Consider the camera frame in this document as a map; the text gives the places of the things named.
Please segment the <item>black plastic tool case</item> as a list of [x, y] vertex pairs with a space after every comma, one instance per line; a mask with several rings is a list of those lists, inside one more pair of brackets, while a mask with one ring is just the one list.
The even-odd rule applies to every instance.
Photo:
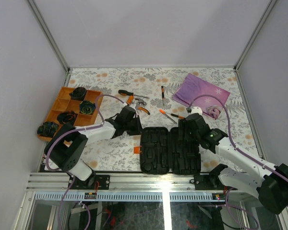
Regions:
[[179, 140], [177, 127], [146, 127], [140, 140], [140, 169], [145, 174], [194, 175], [201, 172], [199, 144]]

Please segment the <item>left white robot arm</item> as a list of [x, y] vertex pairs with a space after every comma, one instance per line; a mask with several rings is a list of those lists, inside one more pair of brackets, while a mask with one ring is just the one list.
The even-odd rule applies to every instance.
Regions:
[[52, 161], [60, 170], [76, 177], [83, 188], [90, 189], [95, 185], [96, 173], [80, 159], [85, 146], [117, 138], [124, 132], [130, 136], [140, 135], [142, 129], [136, 109], [128, 105], [99, 125], [74, 127], [67, 123], [46, 145], [46, 164]]

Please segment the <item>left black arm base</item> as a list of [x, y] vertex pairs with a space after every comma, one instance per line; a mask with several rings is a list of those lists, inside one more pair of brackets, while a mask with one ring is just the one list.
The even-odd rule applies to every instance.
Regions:
[[108, 190], [110, 185], [110, 175], [93, 175], [84, 183], [84, 188], [89, 190]]

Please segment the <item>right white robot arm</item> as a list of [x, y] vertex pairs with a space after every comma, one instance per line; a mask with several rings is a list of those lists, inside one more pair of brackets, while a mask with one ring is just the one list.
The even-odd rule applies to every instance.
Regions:
[[237, 172], [228, 166], [216, 167], [209, 177], [214, 189], [233, 187], [257, 198], [271, 213], [280, 214], [288, 206], [288, 166], [279, 166], [252, 156], [233, 142], [224, 131], [211, 129], [204, 118], [191, 114], [178, 122], [179, 138], [194, 141], [203, 149], [226, 158], [242, 169]]

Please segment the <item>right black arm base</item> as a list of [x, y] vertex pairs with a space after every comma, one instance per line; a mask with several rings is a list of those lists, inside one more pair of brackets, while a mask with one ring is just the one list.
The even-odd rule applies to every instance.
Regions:
[[208, 190], [224, 190], [225, 186], [221, 183], [219, 175], [222, 168], [214, 168], [212, 171], [206, 174], [195, 174], [193, 176], [194, 186], [196, 190], [208, 191]]

